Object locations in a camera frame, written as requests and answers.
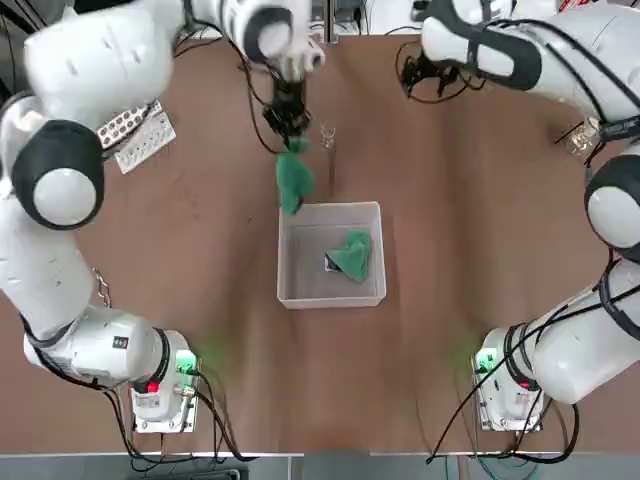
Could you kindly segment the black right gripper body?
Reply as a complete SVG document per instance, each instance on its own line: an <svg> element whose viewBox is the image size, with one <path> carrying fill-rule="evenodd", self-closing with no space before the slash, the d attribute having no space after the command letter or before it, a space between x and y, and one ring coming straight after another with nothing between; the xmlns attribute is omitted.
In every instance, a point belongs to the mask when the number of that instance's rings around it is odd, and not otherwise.
<svg viewBox="0 0 640 480"><path fill-rule="evenodd" d="M447 75L456 71L457 67L450 61L430 59L424 52L415 59L415 70L418 75Z"/></svg>

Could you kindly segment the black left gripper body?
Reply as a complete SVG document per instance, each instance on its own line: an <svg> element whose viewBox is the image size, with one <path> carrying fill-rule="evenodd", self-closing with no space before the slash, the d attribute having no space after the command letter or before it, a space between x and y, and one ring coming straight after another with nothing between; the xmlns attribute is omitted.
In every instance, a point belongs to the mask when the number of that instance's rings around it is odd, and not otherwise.
<svg viewBox="0 0 640 480"><path fill-rule="evenodd" d="M306 80L285 80L274 77L272 81L272 106L288 114L302 114L306 111Z"/></svg>

